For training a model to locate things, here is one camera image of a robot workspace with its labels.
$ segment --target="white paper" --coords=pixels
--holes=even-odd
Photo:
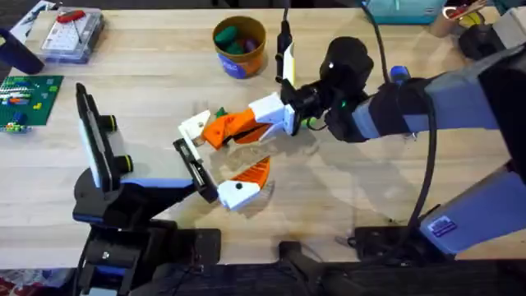
[[[38,11],[39,8],[41,8],[43,5],[46,6],[46,8],[44,10],[47,11],[47,10],[53,8],[55,6],[55,3],[49,2],[49,1],[40,0],[10,30],[11,34],[13,34],[20,42],[22,42],[22,43],[25,42],[25,40],[27,39],[26,34],[28,34],[28,32],[31,30],[31,27],[33,26],[33,23],[35,22],[35,20],[29,21],[29,22],[27,22],[27,20],[29,20],[33,16],[33,12]]]

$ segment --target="cable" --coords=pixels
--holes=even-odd
[[[392,257],[407,241],[411,232],[415,227],[420,223],[419,216],[422,212],[422,208],[426,202],[427,194],[429,193],[429,187],[431,186],[431,180],[433,178],[433,173],[435,170],[435,158],[436,158],[436,135],[437,135],[437,126],[436,126],[436,111],[435,106],[431,98],[428,95],[421,94],[421,97],[426,101],[427,106],[427,123],[429,124],[429,146],[427,149],[427,163],[426,163],[426,172],[424,174],[424,180],[422,182],[422,187],[420,193],[418,194],[417,203],[413,209],[413,213],[409,218],[408,225],[404,229],[404,233],[400,236],[399,241],[383,255],[373,258],[369,261],[360,261],[357,265],[351,267],[350,269],[344,270],[346,273],[350,271],[355,271],[356,269],[363,268],[364,266],[369,266],[372,264],[377,264],[383,262],[385,259]]]
[[[389,79],[389,75],[387,74],[387,66],[386,66],[387,62],[385,61],[384,42],[381,39],[380,29],[378,28],[378,24],[376,23],[374,17],[372,16],[367,6],[365,6],[365,4],[361,0],[357,0],[357,1],[360,4],[360,8],[366,14],[367,18],[372,23],[372,26],[375,29],[376,41],[378,43],[378,48],[380,49],[381,72],[382,72],[382,75],[384,76],[384,82],[388,83],[390,82],[390,79]]]
[[[307,119],[307,128],[310,129],[311,131],[318,132],[318,131],[321,131],[321,130],[323,130],[323,129],[325,129],[327,127],[327,125],[324,125],[323,127],[312,127],[311,119],[313,119],[313,118]]]
[[[285,11],[283,12],[283,20],[287,20],[288,8],[290,7],[290,0],[284,0]]]
[[[81,257],[79,258],[79,262],[76,264],[76,269],[73,274],[73,287],[72,287],[72,295],[77,296],[76,293],[76,287],[79,284],[79,274],[82,271],[84,260],[85,260],[85,249],[88,247],[88,242],[91,240],[91,236],[93,235],[93,227],[90,226],[90,232],[88,233],[88,238],[85,240],[84,247],[82,248]]]

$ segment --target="colorful cup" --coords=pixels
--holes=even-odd
[[[230,54],[223,51],[215,42],[214,37],[229,26],[238,28],[239,39],[253,39],[257,42],[257,48],[250,53]],[[255,74],[263,63],[265,52],[266,32],[263,25],[248,16],[231,16],[221,21],[214,29],[212,41],[223,69],[230,76],[238,79],[247,78]]]

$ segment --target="green object in cup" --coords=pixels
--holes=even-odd
[[[243,47],[236,41],[232,42],[224,51],[230,54],[244,54]]]
[[[215,37],[214,41],[218,45],[227,46],[233,43],[238,36],[238,28],[233,25],[230,25],[223,30],[221,30]]]

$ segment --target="orange object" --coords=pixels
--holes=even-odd
[[[267,123],[257,123],[254,113],[247,109],[241,113],[231,113],[217,118],[203,131],[203,138],[216,150],[230,137],[238,144],[257,141],[270,127]]]
[[[257,183],[263,188],[270,172],[270,157],[267,156],[257,164],[232,178],[233,181]]]

